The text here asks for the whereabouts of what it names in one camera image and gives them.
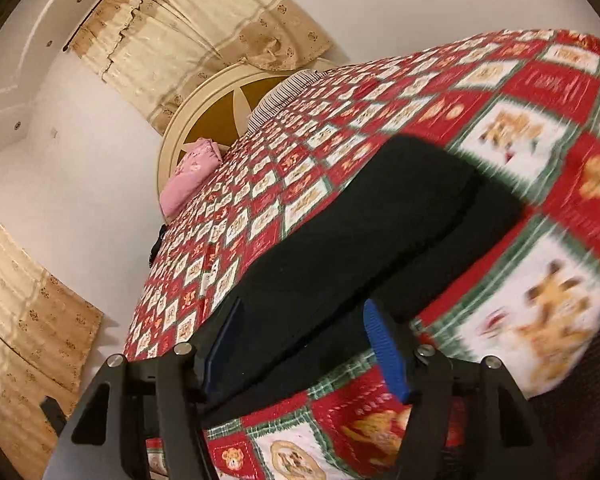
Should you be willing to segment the black pants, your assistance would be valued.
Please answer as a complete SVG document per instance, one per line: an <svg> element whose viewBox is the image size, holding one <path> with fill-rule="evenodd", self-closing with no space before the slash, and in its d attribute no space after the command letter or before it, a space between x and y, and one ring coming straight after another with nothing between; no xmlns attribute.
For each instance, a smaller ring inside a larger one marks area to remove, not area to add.
<svg viewBox="0 0 600 480"><path fill-rule="evenodd" d="M206 426L269 408L368 349L364 302L411 321L518 223L524 203L441 148L394 136L321 212L248 266L238 370Z"/></svg>

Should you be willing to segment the black object at bedside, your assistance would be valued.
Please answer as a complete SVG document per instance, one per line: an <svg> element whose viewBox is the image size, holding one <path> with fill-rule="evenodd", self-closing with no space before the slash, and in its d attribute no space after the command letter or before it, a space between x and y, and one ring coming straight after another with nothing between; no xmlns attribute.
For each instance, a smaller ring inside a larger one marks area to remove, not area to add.
<svg viewBox="0 0 600 480"><path fill-rule="evenodd" d="M158 252L162 246L163 239L166 236L166 232L168 232L168 226L166 224L163 224L162 226L160 226L158 237L157 237L155 243L151 247L149 258L148 258L149 266L154 265L154 262L156 261L156 258L158 256Z"/></svg>

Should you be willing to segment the beige side window curtain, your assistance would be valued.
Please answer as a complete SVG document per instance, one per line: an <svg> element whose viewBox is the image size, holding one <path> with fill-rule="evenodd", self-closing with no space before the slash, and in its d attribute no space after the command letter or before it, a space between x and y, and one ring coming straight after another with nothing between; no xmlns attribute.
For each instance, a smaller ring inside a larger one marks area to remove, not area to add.
<svg viewBox="0 0 600 480"><path fill-rule="evenodd" d="M50 396L73 411L101 322L0 221L0 447L23 478L42 477L57 443L40 404Z"/></svg>

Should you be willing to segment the pink folded blanket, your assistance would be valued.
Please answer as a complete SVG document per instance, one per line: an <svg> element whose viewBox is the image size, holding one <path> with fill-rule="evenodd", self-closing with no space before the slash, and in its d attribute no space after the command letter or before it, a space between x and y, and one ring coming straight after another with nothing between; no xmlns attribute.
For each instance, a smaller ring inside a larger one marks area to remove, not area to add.
<svg viewBox="0 0 600 480"><path fill-rule="evenodd" d="M159 194L159 204L166 220L171 221L204 181L222 164L219 145L206 138L183 145L185 155Z"/></svg>

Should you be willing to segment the cream round headboard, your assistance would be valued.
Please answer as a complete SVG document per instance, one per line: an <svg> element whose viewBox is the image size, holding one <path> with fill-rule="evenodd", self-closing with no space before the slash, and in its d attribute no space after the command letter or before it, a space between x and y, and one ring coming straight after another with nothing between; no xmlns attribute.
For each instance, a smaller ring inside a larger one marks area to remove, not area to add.
<svg viewBox="0 0 600 480"><path fill-rule="evenodd" d="M332 67L323 61L317 61L317 65L308 70L324 72ZM176 220L196 198L207 193L212 183L227 170L224 157L246 135L248 118L253 109L270 90L295 72L298 70L279 75L247 63L237 63L203 82L183 101L163 135L157 167L158 198L185 155L184 144L193 143L199 138L214 141L219 145L222 164L204 181L176 217L169 221L163 216L166 224Z"/></svg>

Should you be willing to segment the striped pillow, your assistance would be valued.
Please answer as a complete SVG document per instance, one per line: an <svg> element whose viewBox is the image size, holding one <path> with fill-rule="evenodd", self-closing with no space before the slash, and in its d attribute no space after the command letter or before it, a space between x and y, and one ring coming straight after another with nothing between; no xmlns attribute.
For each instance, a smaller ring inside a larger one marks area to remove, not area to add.
<svg viewBox="0 0 600 480"><path fill-rule="evenodd" d="M249 115L247 132L256 133L306 87L324 76L319 70L298 70L270 90Z"/></svg>

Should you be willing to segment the red patchwork bear bedspread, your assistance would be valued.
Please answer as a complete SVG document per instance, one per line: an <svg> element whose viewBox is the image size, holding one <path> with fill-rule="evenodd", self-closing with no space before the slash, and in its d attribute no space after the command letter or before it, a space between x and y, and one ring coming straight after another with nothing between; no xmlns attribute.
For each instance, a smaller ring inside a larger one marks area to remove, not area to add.
<svg viewBox="0 0 600 480"><path fill-rule="evenodd" d="M600 39L502 30L294 75L164 208L124 352L242 312L201 411L223 479L354 479L410 407L363 325L377 299L451 358L497 356L562 479L600 479Z"/></svg>

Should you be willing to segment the beige curtain behind headboard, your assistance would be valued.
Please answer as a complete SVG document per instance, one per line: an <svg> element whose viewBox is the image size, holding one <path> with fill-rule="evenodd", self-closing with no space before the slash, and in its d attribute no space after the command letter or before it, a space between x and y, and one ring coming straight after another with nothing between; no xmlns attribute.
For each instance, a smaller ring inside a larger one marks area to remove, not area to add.
<svg viewBox="0 0 600 480"><path fill-rule="evenodd" d="M71 47L163 133L181 102L225 67L292 72L332 42L294 0L102 0Z"/></svg>

